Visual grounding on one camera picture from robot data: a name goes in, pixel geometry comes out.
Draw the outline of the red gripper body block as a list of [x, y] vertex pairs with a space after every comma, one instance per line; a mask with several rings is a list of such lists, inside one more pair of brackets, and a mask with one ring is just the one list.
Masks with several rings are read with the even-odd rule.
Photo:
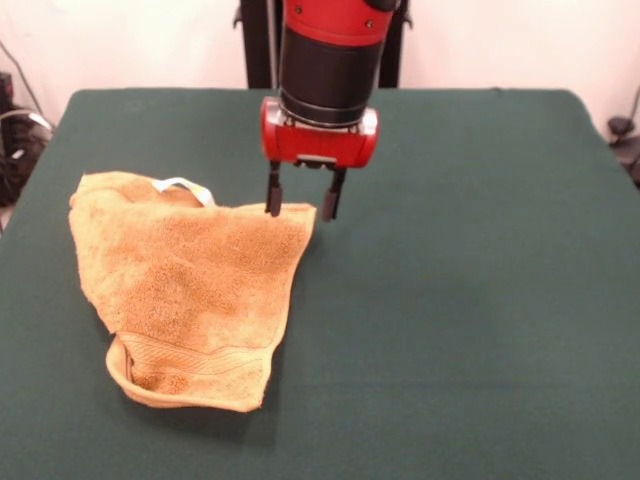
[[364, 168], [379, 136], [379, 114], [373, 108], [366, 108], [356, 125], [340, 129], [315, 127], [288, 116], [277, 97], [263, 99], [260, 116], [262, 150], [270, 162]]

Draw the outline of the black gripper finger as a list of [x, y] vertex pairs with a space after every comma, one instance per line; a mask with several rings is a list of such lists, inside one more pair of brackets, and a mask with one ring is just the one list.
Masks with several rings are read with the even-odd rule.
[[346, 179], [345, 169], [334, 169], [329, 188], [322, 206], [322, 220], [331, 222], [336, 219], [342, 188]]
[[282, 205], [282, 187], [280, 183], [280, 162], [273, 161], [269, 165], [265, 212], [272, 217], [280, 215]]

